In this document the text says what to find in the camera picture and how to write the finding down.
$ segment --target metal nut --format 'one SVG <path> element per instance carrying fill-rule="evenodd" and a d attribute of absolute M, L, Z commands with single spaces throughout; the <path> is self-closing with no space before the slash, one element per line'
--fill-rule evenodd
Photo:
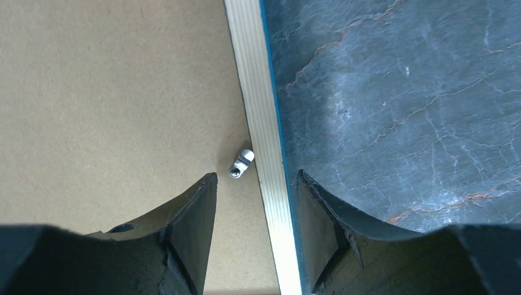
<path fill-rule="evenodd" d="M 230 176 L 232 178 L 241 177 L 246 169 L 251 165 L 251 162 L 253 162 L 253 158 L 255 158 L 255 155 L 249 149 L 242 151 L 230 167 Z"/>

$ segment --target aluminum strip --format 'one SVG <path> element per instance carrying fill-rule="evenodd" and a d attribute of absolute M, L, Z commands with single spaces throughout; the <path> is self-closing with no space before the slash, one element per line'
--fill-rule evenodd
<path fill-rule="evenodd" d="M 302 294 L 259 0 L 225 0 L 281 295 Z"/>

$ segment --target gray marble surface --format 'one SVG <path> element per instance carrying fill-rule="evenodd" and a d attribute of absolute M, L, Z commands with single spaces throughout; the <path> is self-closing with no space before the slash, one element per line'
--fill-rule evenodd
<path fill-rule="evenodd" d="M 521 221 L 521 1 L 265 1 L 287 167 L 389 223 Z"/>

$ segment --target tan surface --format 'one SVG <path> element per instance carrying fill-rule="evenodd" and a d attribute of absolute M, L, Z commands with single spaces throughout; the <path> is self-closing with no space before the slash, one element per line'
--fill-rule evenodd
<path fill-rule="evenodd" d="M 219 175 L 211 293 L 275 293 L 248 130 L 218 0 L 0 4 L 0 223 L 88 233 Z"/>

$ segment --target blue edge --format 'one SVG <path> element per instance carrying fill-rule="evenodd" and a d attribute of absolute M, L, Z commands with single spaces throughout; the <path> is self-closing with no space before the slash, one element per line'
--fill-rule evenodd
<path fill-rule="evenodd" d="M 293 225 L 293 238 L 295 240 L 295 248 L 296 248 L 296 252 L 297 252 L 297 262 L 298 262 L 298 267 L 299 267 L 300 285 L 302 288 L 302 294 L 304 294 L 304 292 L 305 292 L 304 283 L 305 282 L 303 281 L 303 278 L 302 278 L 302 271 L 303 271 L 304 265 L 302 265 L 302 261 L 301 261 L 301 259 L 299 259 L 299 253 L 302 252 L 302 248 L 301 248 L 302 245 L 300 244 L 300 241 L 297 238 L 299 225 L 296 223 L 296 218 L 295 218 L 296 211 L 295 211 L 294 198 L 291 194 L 291 187 L 290 187 L 290 182 L 289 182 L 288 162 L 286 161 L 286 150 L 284 148 L 284 139 L 282 136 L 282 125 L 281 125 L 281 120 L 280 120 L 280 111 L 279 111 L 279 107 L 278 107 L 278 98 L 277 98 L 277 93 L 276 93 L 275 75 L 273 73 L 272 53 L 270 50 L 270 39 L 268 36 L 268 24 L 267 24 L 267 20 L 266 20 L 266 11 L 264 9 L 264 1 L 259 0 L 259 3 L 260 3 L 260 14 L 262 17 L 262 23 L 264 25 L 264 38 L 266 40 L 266 49 L 268 51 L 268 64 L 270 66 L 270 76 L 271 76 L 271 80 L 272 80 L 273 97 L 275 99 L 274 103 L 275 103 L 275 111 L 276 111 L 276 116 L 277 116 L 278 136 L 280 138 L 280 148 L 281 148 L 281 152 L 282 152 L 282 164 L 284 166 L 284 175 L 286 177 L 286 189 L 288 190 L 289 211 L 291 213 L 291 224 Z"/>

